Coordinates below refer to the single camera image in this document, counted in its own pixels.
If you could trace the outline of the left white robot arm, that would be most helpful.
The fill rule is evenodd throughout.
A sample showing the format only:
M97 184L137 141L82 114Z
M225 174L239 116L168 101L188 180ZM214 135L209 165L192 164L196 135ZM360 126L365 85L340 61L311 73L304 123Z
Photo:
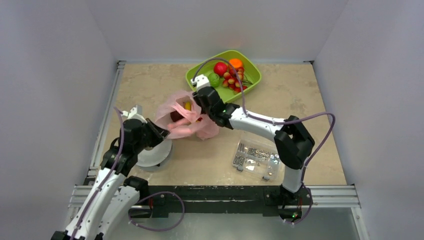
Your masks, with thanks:
M129 176L138 155L161 144L169 131L150 119L130 118L120 122L120 133L103 155L100 170L84 203L63 231L53 240L104 240L122 216L135 204L149 199L147 180Z

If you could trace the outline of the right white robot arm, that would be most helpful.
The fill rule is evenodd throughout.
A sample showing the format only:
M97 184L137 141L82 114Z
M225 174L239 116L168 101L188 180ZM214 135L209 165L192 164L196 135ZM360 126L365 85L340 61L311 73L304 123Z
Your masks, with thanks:
M275 118L249 114L238 104L223 102L211 86L192 95L202 112L219 127L249 132L273 142L285 166L280 196L288 204L300 198L306 160L312 154L315 140L298 117L291 115L278 123Z

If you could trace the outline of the pink plastic bag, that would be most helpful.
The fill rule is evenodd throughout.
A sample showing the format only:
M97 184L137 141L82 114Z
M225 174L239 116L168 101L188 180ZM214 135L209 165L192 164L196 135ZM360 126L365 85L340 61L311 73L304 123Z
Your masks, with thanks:
M184 103L191 102L191 111L184 109ZM170 113L179 112L184 119L172 122ZM181 139L196 135L199 139L210 139L218 135L219 127L210 117L202 113L193 98L193 93L179 90L171 94L167 100L161 104L155 114L154 123L170 132L168 139Z

